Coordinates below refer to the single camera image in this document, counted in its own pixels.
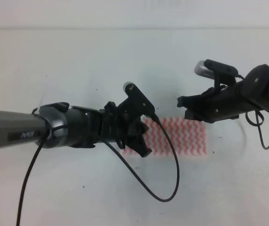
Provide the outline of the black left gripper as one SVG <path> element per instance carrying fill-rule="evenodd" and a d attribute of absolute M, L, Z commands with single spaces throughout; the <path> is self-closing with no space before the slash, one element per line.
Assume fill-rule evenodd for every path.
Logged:
<path fill-rule="evenodd" d="M 100 141 L 116 143 L 119 148 L 129 147 L 141 157 L 147 157 L 152 153 L 143 137 L 149 127 L 141 121 L 142 115 L 130 105 L 128 99 L 119 105 L 109 101 L 100 113 Z"/>

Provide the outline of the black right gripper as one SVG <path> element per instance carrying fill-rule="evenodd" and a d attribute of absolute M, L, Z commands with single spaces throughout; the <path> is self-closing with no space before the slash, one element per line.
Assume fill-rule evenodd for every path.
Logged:
<path fill-rule="evenodd" d="M 177 107 L 184 107 L 184 118 L 192 121 L 206 121 L 214 123 L 222 120 L 235 120 L 239 118 L 240 91 L 236 86 L 229 86 L 219 94 L 180 96 L 177 98 Z"/>

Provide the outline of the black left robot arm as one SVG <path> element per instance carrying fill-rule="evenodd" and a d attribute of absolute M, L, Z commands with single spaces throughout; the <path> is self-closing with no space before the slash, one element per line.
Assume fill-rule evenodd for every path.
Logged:
<path fill-rule="evenodd" d="M 105 140 L 147 157 L 152 150 L 143 138 L 148 126 L 141 116 L 126 101 L 119 106 L 108 102 L 100 110 L 59 102 L 32 113 L 0 111 L 0 148 L 31 142 L 43 148 L 94 148 Z"/>

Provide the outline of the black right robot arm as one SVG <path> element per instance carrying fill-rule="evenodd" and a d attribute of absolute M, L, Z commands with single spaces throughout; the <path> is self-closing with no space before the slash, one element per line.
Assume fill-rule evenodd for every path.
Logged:
<path fill-rule="evenodd" d="M 245 77 L 230 86 L 212 88 L 195 96 L 181 96 L 177 106 L 186 108 L 185 119 L 214 123 L 237 119 L 251 111 L 269 112 L 269 66 L 259 65 Z"/>

